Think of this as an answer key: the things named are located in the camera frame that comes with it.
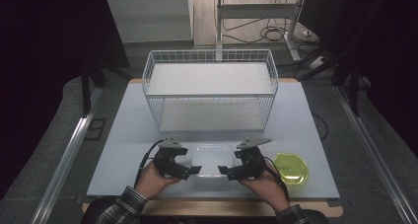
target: yellow-green bowl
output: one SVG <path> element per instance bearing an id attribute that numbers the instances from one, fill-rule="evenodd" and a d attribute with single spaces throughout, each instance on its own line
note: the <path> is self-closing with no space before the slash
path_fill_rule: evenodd
<path id="1" fill-rule="evenodd" d="M 305 161 L 292 153 L 277 153 L 274 165 L 286 185 L 301 186 L 307 182 L 310 171 Z"/>

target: plaid sleeve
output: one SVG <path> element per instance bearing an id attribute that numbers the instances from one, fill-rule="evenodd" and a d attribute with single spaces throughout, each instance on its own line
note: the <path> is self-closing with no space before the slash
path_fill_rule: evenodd
<path id="1" fill-rule="evenodd" d="M 284 211 L 276 213 L 279 224 L 309 224 L 301 206 L 295 205 Z"/>
<path id="2" fill-rule="evenodd" d="M 139 224 L 139 214 L 147 198 L 132 187 L 126 187 L 116 204 L 109 207 L 98 220 L 98 224 Z"/>

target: hand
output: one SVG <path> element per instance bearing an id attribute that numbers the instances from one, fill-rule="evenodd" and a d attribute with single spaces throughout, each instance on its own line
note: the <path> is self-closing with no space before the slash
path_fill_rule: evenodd
<path id="1" fill-rule="evenodd" d="M 160 175 L 154 162 L 150 162 L 142 171 L 141 178 L 135 189 L 142 193 L 147 199 L 151 199 L 169 185 L 179 182 L 179 178 L 164 178 Z"/>
<path id="2" fill-rule="evenodd" d="M 266 165 L 277 174 L 272 164 L 266 162 Z M 290 207 L 285 192 L 280 188 L 276 179 L 267 171 L 264 171 L 256 180 L 242 179 L 238 182 L 248 187 L 261 201 L 269 204 L 276 212 Z"/>

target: white wire basket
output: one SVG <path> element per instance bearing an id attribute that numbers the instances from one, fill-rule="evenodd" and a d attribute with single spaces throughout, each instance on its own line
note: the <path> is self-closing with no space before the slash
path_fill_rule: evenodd
<path id="1" fill-rule="evenodd" d="M 278 87 L 267 49 L 151 51 L 142 79 L 162 132 L 262 131 Z"/>

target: person's right hand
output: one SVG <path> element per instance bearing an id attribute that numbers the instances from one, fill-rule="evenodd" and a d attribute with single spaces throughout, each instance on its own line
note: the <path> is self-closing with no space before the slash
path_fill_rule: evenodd
<path id="1" fill-rule="evenodd" d="M 270 162 L 266 161 L 266 165 L 277 174 L 276 169 Z M 261 176 L 255 180 L 242 179 L 238 182 L 241 185 L 248 187 L 261 201 L 269 204 L 276 212 L 283 211 L 290 207 L 285 192 L 280 188 L 276 179 L 267 171 L 264 171 Z"/>

